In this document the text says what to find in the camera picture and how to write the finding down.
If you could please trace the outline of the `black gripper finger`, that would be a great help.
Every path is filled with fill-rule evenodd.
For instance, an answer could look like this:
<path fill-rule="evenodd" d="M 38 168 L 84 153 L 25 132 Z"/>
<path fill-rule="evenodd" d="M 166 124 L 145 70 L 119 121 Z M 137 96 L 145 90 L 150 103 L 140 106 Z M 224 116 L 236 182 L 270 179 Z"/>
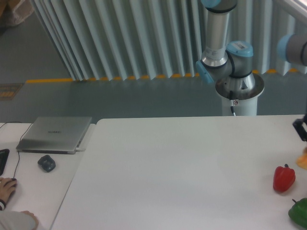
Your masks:
<path fill-rule="evenodd" d="M 296 119 L 292 125 L 295 128 L 297 134 L 302 141 L 307 141 L 307 131 L 304 128 L 304 124 L 307 124 L 307 116 L 304 115 L 303 118 Z"/>

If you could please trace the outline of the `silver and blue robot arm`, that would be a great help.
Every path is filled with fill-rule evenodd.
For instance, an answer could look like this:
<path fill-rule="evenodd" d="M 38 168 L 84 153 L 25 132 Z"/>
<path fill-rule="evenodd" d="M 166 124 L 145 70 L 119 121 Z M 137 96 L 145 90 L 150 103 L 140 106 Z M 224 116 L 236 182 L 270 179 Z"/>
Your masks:
<path fill-rule="evenodd" d="M 246 41 L 228 43 L 230 12 L 236 0 L 203 0 L 208 10 L 206 46 L 196 69 L 206 83 L 214 83 L 225 116 L 256 116 L 264 81 L 252 73 L 253 47 Z"/>

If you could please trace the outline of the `forearm in grey sleeve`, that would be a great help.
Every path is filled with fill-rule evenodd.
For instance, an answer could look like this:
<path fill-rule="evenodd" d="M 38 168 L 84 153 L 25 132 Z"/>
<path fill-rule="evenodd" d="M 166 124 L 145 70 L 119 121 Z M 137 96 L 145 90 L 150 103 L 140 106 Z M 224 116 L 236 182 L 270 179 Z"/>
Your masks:
<path fill-rule="evenodd" d="M 36 230 L 39 224 L 37 217 L 30 211 L 5 211 L 6 203 L 0 200 L 1 230 Z"/>

